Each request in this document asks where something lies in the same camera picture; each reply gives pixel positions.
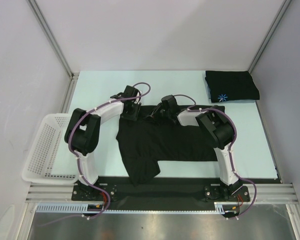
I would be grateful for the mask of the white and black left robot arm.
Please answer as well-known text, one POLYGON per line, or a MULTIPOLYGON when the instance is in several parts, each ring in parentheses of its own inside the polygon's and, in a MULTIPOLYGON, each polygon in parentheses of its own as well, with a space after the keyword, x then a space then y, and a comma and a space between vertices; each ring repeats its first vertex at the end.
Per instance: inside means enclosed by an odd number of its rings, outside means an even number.
POLYGON ((126 86, 123 92, 91 110, 73 110, 65 131, 64 141, 74 154, 78 167, 78 180, 84 184, 83 194, 90 200, 100 196, 101 188, 95 184, 98 171, 94 151, 100 138, 101 125, 116 116, 136 121, 141 109, 142 92, 135 86, 126 86))

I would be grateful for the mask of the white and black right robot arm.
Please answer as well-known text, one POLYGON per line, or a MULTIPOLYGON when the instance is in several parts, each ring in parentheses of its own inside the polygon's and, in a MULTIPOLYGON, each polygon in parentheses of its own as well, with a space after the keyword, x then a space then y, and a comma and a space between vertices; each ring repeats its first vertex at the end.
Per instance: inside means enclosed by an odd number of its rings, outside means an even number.
POLYGON ((221 196, 227 201, 238 196, 242 182, 237 176, 232 149, 237 130, 229 116, 217 109, 216 105, 198 109, 195 109, 195 105, 181 108, 174 95, 163 97, 150 116, 180 126, 199 127, 205 142, 214 149, 217 157, 219 178, 223 184, 221 196))

